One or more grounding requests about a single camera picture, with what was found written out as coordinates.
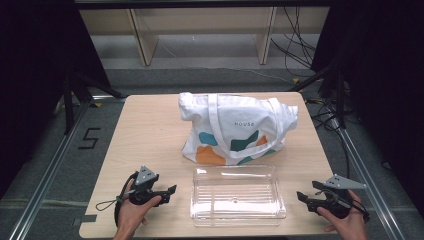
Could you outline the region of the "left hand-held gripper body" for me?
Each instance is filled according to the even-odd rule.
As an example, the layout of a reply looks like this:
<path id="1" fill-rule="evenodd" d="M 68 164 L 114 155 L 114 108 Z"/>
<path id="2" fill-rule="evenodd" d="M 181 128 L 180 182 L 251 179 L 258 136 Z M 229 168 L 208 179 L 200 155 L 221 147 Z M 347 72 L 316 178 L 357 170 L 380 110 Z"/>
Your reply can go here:
<path id="1" fill-rule="evenodd" d="M 158 174 L 154 173 L 146 166 L 142 166 L 131 186 L 132 192 L 129 194 L 130 202 L 135 205 L 147 203 L 154 196 L 152 188 L 158 179 Z"/>

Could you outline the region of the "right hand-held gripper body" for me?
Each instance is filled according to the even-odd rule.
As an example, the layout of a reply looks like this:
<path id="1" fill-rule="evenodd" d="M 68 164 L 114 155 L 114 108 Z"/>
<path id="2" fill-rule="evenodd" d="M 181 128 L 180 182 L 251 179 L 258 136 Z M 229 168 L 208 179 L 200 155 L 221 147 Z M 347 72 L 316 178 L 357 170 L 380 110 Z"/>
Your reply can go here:
<path id="1" fill-rule="evenodd" d="M 327 187 L 333 189 L 332 192 L 323 192 L 327 197 L 329 210 L 334 216 L 343 219 L 349 215 L 351 208 L 358 209 L 363 217 L 366 217 L 366 209 L 360 205 L 356 205 L 356 200 L 353 200 L 349 191 L 352 189 L 365 189 L 366 185 L 334 174 L 332 177 L 323 182 Z"/>

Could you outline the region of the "clear plastic tray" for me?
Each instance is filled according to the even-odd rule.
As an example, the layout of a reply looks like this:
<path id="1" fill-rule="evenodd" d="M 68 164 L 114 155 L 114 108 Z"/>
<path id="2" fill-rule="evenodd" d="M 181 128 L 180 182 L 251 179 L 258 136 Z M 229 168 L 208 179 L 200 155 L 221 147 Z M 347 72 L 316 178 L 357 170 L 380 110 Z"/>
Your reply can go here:
<path id="1" fill-rule="evenodd" d="M 278 226 L 287 216 L 274 166 L 205 166 L 193 171 L 196 227 Z"/>

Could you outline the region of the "white printed tote bag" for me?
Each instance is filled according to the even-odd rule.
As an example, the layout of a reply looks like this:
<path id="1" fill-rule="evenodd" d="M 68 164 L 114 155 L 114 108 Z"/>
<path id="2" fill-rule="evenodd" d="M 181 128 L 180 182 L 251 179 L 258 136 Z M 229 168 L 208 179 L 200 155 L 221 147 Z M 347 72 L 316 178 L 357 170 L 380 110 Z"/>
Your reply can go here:
<path id="1" fill-rule="evenodd" d="M 182 154 L 202 164 L 241 165 L 279 151 L 298 122 L 298 108 L 275 98 L 185 92 L 179 109 L 192 123 Z"/>

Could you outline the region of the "person's right hand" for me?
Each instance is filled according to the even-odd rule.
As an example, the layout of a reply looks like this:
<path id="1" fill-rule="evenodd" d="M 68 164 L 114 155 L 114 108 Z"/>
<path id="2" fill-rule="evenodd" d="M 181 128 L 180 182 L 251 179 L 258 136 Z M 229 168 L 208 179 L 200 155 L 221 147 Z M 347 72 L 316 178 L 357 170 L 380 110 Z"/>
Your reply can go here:
<path id="1" fill-rule="evenodd" d="M 318 207 L 317 211 L 329 222 L 325 232 L 336 231 L 342 240 L 368 240 L 363 214 L 358 209 L 351 208 L 349 215 L 343 219 L 323 207 Z"/>

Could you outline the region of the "person's left hand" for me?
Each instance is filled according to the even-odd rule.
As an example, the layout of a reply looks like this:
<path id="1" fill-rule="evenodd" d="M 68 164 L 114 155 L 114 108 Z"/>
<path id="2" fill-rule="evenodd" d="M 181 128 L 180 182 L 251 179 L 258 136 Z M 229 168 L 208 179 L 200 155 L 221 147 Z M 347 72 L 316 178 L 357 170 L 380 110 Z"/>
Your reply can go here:
<path id="1" fill-rule="evenodd" d="M 145 215 L 160 201 L 161 196 L 155 196 L 143 205 L 135 205 L 125 196 L 118 215 L 117 232 L 135 234 L 140 225 L 147 224 Z"/>

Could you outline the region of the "black metal stand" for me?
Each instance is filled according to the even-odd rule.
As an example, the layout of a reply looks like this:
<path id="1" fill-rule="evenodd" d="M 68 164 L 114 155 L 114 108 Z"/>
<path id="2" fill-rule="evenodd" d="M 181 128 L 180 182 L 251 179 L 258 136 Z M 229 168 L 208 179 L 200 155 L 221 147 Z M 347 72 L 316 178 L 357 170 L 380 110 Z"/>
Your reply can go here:
<path id="1" fill-rule="evenodd" d="M 117 99 L 126 98 L 125 94 L 113 90 L 110 86 L 107 86 L 106 84 L 103 84 L 86 74 L 69 71 L 66 74 L 66 78 L 63 82 L 63 98 L 66 114 L 66 134 L 68 134 L 75 125 L 72 96 L 76 96 L 81 103 L 91 102 L 93 100 L 93 96 L 88 89 L 89 86 L 97 88 Z"/>
<path id="2" fill-rule="evenodd" d="M 289 89 L 289 92 L 299 92 L 308 87 L 317 80 L 322 79 L 323 82 L 318 93 L 323 98 L 329 98 L 332 94 L 336 98 L 335 116 L 339 126 L 346 128 L 344 120 L 344 75 L 338 63 L 330 63 L 322 70 L 307 78 L 303 82 Z"/>

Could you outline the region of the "black curtain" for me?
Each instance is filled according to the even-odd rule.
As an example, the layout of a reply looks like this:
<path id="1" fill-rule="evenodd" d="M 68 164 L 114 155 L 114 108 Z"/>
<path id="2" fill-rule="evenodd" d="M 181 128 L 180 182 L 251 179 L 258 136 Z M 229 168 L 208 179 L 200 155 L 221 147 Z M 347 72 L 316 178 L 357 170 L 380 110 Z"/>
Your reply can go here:
<path id="1" fill-rule="evenodd" d="M 424 218 L 424 0 L 335 0 L 312 69 L 343 66 L 356 110 Z"/>
<path id="2" fill-rule="evenodd" d="M 74 0 L 0 0 L 0 198 L 73 71 L 109 80 Z"/>

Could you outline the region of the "aluminium floor rail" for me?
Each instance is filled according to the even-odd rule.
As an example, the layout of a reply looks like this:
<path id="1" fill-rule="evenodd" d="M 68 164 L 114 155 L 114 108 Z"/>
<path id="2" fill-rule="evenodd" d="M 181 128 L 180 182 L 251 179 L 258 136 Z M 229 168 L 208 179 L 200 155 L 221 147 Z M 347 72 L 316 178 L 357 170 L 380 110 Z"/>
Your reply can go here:
<path id="1" fill-rule="evenodd" d="M 351 159 L 351 164 L 355 169 L 358 178 L 367 186 L 365 189 L 367 196 L 370 199 L 370 202 L 372 203 L 372 206 L 374 207 L 374 210 L 378 215 L 389 239 L 406 240 L 406 235 L 400 228 L 395 215 L 390 210 L 389 205 L 384 200 L 381 192 L 378 190 L 377 185 L 367 170 L 366 165 L 364 164 L 347 130 L 341 127 L 337 119 L 331 120 L 331 125 L 336 129 L 336 132 L 340 135 L 342 142 L 345 144 L 348 155 Z"/>
<path id="2" fill-rule="evenodd" d="M 92 103 L 102 103 L 92 108 Z M 97 96 L 74 103 L 66 134 L 65 111 L 51 119 L 30 161 L 0 199 L 0 240 L 80 240 L 107 149 L 125 101 Z"/>

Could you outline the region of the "light wooden desk frame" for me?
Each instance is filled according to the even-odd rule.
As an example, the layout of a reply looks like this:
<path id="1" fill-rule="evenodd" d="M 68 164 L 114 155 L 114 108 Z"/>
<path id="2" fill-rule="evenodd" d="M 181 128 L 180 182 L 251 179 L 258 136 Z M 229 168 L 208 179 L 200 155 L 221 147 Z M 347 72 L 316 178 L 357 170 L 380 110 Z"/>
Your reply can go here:
<path id="1" fill-rule="evenodd" d="M 151 64 L 161 35 L 251 34 L 258 61 L 267 62 L 270 39 L 290 33 L 294 23 L 304 34 L 319 34 L 327 7 L 230 7 L 82 10 L 83 21 L 92 35 L 132 35 L 141 63 Z"/>

